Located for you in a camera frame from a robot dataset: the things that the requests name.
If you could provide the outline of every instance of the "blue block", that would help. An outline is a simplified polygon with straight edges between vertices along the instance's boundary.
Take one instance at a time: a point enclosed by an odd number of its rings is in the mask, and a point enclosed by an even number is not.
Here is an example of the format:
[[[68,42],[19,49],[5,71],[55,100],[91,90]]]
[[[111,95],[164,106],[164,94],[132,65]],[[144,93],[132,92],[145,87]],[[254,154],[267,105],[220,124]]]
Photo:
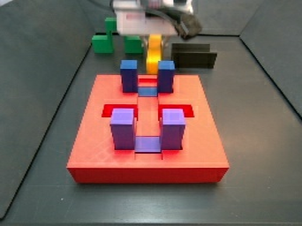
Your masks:
[[[157,92],[174,93],[175,64],[172,61],[157,63]]]
[[[182,109],[163,109],[160,123],[161,150],[180,150],[186,129],[186,118]]]
[[[161,153],[159,137],[136,137],[136,153],[140,154]]]
[[[111,116],[111,133],[115,150],[135,149],[135,110],[113,109]]]
[[[136,60],[121,60],[120,76],[124,93],[137,92]]]
[[[120,69],[136,69],[136,60],[121,60]]]
[[[170,60],[163,60],[157,62],[157,70],[175,70],[175,62]]]
[[[137,96],[156,97],[156,87],[139,87]]]

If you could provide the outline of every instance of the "yellow block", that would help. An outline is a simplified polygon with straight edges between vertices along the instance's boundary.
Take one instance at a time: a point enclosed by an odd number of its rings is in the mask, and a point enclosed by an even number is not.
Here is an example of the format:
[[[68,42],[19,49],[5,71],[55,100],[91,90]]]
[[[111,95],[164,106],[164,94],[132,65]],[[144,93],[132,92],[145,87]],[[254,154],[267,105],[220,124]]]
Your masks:
[[[145,72],[157,74],[157,62],[161,60],[161,35],[151,34],[148,37]]]

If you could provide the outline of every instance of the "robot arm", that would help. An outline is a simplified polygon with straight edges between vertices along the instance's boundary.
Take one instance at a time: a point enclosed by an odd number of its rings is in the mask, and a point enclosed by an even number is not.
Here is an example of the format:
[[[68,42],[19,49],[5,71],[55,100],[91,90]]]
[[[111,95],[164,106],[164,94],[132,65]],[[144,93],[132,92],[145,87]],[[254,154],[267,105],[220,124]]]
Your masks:
[[[192,15],[191,3],[192,0],[115,0],[117,32],[139,36],[195,36],[202,27]]]

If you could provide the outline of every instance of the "green block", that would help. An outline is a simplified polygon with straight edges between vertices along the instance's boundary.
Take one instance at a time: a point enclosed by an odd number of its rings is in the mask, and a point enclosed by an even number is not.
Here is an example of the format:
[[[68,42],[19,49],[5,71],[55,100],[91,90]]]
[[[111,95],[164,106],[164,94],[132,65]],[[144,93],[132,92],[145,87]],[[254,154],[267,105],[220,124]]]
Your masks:
[[[108,35],[95,35],[92,37],[92,48],[95,53],[113,53],[112,37]]]
[[[125,43],[125,53],[133,54],[144,52],[144,48],[141,45],[143,43],[139,36],[125,36],[124,43]]]
[[[105,32],[116,32],[116,18],[105,18]]]

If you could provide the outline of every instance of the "red base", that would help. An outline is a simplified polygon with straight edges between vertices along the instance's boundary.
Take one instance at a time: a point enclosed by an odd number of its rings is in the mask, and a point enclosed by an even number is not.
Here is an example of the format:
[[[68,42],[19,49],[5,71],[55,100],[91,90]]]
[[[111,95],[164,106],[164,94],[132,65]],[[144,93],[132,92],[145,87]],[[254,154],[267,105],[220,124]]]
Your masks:
[[[141,82],[152,87],[156,77]],[[77,183],[215,183],[228,169],[199,77],[175,76],[175,92],[157,98],[123,94],[120,76],[99,75],[92,88],[67,168]],[[183,150],[136,154],[115,150],[108,105],[137,109],[136,136],[159,136],[161,108],[184,108]]]

